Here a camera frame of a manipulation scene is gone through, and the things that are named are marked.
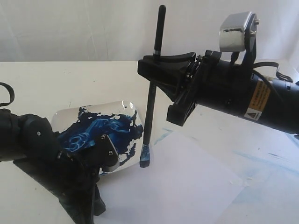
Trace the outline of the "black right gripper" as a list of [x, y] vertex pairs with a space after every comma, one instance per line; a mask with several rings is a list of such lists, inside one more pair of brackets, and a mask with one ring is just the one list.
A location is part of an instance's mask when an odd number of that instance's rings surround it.
[[[172, 102], [174, 101], [168, 107], [166, 120], [183, 126], [197, 106], [200, 86], [207, 80], [211, 69], [218, 64], [221, 55], [221, 52], [211, 50], [197, 58], [195, 52], [175, 56], [146, 55], [138, 61], [137, 73], [159, 87]], [[185, 78], [188, 61], [193, 62]]]

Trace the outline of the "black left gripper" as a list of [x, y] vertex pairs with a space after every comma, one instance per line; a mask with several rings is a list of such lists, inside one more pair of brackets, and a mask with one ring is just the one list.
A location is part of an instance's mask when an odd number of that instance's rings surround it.
[[99, 137], [91, 146], [60, 159], [60, 204], [76, 224], [93, 224], [93, 216], [106, 211], [97, 182], [100, 169], [110, 171], [110, 138]]

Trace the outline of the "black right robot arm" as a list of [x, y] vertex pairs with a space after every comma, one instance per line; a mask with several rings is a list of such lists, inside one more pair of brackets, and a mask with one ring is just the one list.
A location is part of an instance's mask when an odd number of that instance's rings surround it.
[[179, 56], [144, 56], [137, 72], [171, 100], [166, 119], [183, 126], [202, 105], [294, 136], [299, 134], [299, 85], [290, 78], [270, 78], [261, 63], [236, 64], [207, 50]]

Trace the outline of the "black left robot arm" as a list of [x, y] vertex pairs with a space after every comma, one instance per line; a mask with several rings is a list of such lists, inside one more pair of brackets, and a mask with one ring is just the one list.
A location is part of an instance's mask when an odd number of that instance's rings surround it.
[[82, 154], [62, 149], [46, 118], [0, 111], [0, 160], [20, 170], [54, 195], [76, 224], [92, 224], [106, 210], [96, 185], [99, 167]]

